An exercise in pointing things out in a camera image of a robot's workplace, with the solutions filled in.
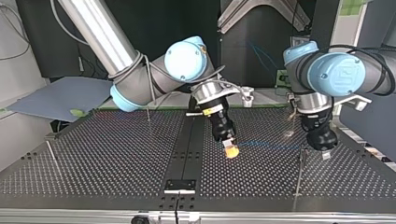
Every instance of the white wall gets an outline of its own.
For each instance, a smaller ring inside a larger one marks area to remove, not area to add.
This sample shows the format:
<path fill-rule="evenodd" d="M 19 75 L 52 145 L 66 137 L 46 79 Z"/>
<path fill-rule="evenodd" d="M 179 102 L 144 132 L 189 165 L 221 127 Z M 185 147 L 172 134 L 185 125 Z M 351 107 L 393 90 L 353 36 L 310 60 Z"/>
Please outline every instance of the white wall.
<path fill-rule="evenodd" d="M 0 2 L 18 10 L 15 0 Z M 15 17 L 7 10 L 4 11 L 20 29 Z M 26 43 L 0 15 L 0 58 L 19 54 L 25 48 Z M 0 109 L 45 85 L 31 49 L 19 58 L 0 61 Z M 0 171 L 27 151 L 39 146 L 43 137 L 50 132 L 49 122 L 48 119 L 0 111 Z"/>
<path fill-rule="evenodd" d="M 363 5 L 361 7 L 359 15 L 337 16 L 334 26 L 334 32 L 332 34 L 332 45 L 357 45 L 366 7 L 367 5 Z M 349 49 L 337 49 L 335 51 L 349 51 Z"/>

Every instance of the black metal plate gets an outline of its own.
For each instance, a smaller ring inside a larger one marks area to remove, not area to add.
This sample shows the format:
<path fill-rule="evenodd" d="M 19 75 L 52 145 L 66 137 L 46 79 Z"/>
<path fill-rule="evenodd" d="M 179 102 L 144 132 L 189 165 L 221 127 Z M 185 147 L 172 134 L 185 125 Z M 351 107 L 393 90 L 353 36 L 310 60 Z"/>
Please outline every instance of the black metal plate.
<path fill-rule="evenodd" d="M 231 110 L 241 152 L 233 160 L 213 141 L 208 121 L 203 133 L 193 133 L 203 138 L 192 147 L 203 151 L 195 210 L 396 212 L 396 173 L 338 131 L 340 144 L 330 160 L 309 151 L 296 199 L 305 133 L 298 118 L 288 121 L 290 113 L 287 108 Z"/>
<path fill-rule="evenodd" d="M 32 160 L 0 175 L 0 207 L 145 209 L 165 202 L 183 111 L 94 113 Z"/>

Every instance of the metal rod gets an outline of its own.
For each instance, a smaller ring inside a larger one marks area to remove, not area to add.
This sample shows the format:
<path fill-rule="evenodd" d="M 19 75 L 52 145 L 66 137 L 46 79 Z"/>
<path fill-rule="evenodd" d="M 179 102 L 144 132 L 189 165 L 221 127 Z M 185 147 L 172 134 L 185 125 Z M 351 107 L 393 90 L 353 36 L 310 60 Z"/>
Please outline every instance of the metal rod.
<path fill-rule="evenodd" d="M 131 66 L 137 52 L 104 0 L 58 0 L 110 75 Z"/>
<path fill-rule="evenodd" d="M 290 23 L 294 17 L 294 27 L 298 31 L 302 31 L 310 20 L 300 5 L 297 5 L 297 11 L 294 14 L 296 4 L 296 0 L 233 0 L 220 16 L 218 27 L 223 34 L 226 34 L 254 7 L 270 6 L 276 9 Z"/>
<path fill-rule="evenodd" d="M 149 116 L 149 106 L 148 105 L 146 106 L 146 112 L 147 112 L 147 115 L 148 115 L 148 122 L 150 122 L 151 118 Z"/>
<path fill-rule="evenodd" d="M 52 146 L 50 145 L 50 141 L 46 141 L 46 143 L 47 143 L 47 146 L 49 147 L 49 152 L 50 152 L 51 157 L 52 157 L 55 161 L 57 161 L 57 159 L 56 159 L 56 157 L 55 157 L 55 154 L 53 153 Z"/>
<path fill-rule="evenodd" d="M 384 45 L 396 47 L 396 15 L 393 16 L 392 23 L 384 39 Z"/>
<path fill-rule="evenodd" d="M 299 172 L 298 172 L 297 186 L 296 186 L 296 191 L 293 194 L 294 195 L 294 202 L 293 202 L 293 207 L 292 207 L 293 212 L 295 212 L 297 210 L 298 198 L 302 195 L 300 193 L 300 186 L 301 186 L 301 180 L 303 178 L 303 171 L 304 171 L 305 161 L 306 161 L 305 151 L 306 151 L 305 145 L 302 144 L 300 147 Z"/>

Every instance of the perforated metal table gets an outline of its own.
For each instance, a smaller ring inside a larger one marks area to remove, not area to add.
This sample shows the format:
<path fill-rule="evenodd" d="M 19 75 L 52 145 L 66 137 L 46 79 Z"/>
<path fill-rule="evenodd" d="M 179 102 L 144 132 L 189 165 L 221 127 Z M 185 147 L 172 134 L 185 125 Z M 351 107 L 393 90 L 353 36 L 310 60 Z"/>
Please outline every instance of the perforated metal table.
<path fill-rule="evenodd" d="M 241 151 L 233 160 L 205 118 L 184 113 L 151 111 L 148 121 L 146 111 L 97 111 L 81 119 L 0 173 L 0 222 L 42 209 L 396 214 L 396 173 L 338 130 L 330 160 L 308 151 L 296 196 L 305 138 L 287 108 L 232 109 Z M 193 180 L 195 194 L 165 194 L 168 180 Z"/>

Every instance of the robotic arm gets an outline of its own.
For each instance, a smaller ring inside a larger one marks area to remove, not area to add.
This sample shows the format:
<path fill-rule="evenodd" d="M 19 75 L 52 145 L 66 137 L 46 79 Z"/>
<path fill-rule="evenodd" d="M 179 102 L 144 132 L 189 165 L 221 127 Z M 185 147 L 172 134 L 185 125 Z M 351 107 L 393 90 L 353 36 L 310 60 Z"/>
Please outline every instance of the robotic arm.
<path fill-rule="evenodd" d="M 239 92 L 244 105 L 251 106 L 251 89 L 219 80 L 218 73 L 223 67 L 215 71 L 199 36 L 177 42 L 151 63 L 131 45 L 104 0 L 59 3 L 113 78 L 111 96 L 121 110 L 134 111 L 189 83 L 193 85 L 192 96 L 212 123 L 215 140 L 222 142 L 228 158 L 238 155 L 225 97 Z"/>
<path fill-rule="evenodd" d="M 286 49 L 285 65 L 302 114 L 302 127 L 308 144 L 319 151 L 337 145 L 330 129 L 334 97 L 354 92 L 390 95 L 395 92 L 396 20 L 391 25 L 383 48 L 359 49 L 336 45 L 318 49 L 315 41 Z M 330 48 L 351 49 L 348 53 L 326 52 Z"/>

